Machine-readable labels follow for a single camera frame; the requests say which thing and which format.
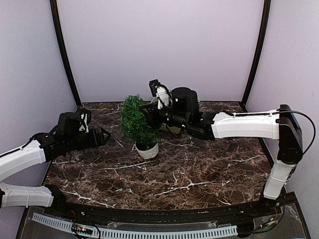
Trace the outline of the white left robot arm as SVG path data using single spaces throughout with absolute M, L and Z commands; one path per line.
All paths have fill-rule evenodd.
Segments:
M 66 202 L 64 193 L 54 185 L 25 186 L 6 183 L 6 179 L 21 171 L 51 162 L 75 150 L 103 146 L 111 134 L 101 127 L 74 133 L 55 129 L 37 133 L 29 141 L 0 156 L 0 206 L 60 207 Z

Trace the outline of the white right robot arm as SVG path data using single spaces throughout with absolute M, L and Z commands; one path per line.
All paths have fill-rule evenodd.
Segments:
M 187 112 L 174 107 L 158 109 L 156 104 L 142 106 L 140 111 L 152 127 L 165 123 L 202 140 L 229 137 L 278 140 L 278 156 L 263 191 L 264 198 L 269 200 L 279 197 L 281 189 L 303 157 L 302 131 L 287 105 L 281 105 L 278 110 L 257 113 Z

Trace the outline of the small green christmas tree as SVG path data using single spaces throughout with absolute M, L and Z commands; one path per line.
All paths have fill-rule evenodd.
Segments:
M 122 134 L 132 141 L 143 159 L 155 158 L 159 152 L 157 132 L 148 125 L 140 107 L 146 102 L 139 95 L 129 95 L 124 99 L 120 112 Z

